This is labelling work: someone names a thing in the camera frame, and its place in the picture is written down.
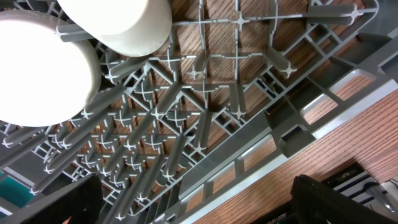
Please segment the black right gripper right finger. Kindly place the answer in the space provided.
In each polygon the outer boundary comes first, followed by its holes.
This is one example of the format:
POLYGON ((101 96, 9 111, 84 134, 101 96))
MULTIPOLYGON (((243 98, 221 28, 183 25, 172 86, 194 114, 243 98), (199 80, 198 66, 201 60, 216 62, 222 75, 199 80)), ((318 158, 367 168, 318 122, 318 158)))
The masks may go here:
POLYGON ((330 223, 397 224, 307 175, 295 177, 290 194, 299 223, 313 223, 319 215, 330 223))

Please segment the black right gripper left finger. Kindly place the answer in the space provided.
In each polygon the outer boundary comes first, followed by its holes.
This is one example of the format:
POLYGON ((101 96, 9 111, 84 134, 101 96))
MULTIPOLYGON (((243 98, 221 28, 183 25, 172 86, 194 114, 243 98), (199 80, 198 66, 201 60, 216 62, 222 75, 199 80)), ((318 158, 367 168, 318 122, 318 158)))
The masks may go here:
POLYGON ((7 224, 95 224, 103 200, 101 180, 90 174, 2 218, 7 224))

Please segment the pale green bowl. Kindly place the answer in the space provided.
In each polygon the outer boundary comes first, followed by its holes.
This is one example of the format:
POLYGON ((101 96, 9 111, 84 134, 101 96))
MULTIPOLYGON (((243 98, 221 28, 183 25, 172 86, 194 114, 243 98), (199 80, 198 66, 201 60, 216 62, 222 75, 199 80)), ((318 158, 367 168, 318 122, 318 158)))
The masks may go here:
POLYGON ((1 120, 41 127, 78 114, 97 94, 101 68, 87 40, 64 42, 66 22, 38 11, 1 12, 1 120))

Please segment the white cup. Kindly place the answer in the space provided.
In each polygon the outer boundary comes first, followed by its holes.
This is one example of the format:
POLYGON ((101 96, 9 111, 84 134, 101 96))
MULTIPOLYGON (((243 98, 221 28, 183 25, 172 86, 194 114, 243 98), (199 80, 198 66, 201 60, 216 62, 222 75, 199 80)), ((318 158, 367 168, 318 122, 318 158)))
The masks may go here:
POLYGON ((129 57, 163 46, 172 28, 168 0, 58 0, 64 13, 111 50, 129 57))

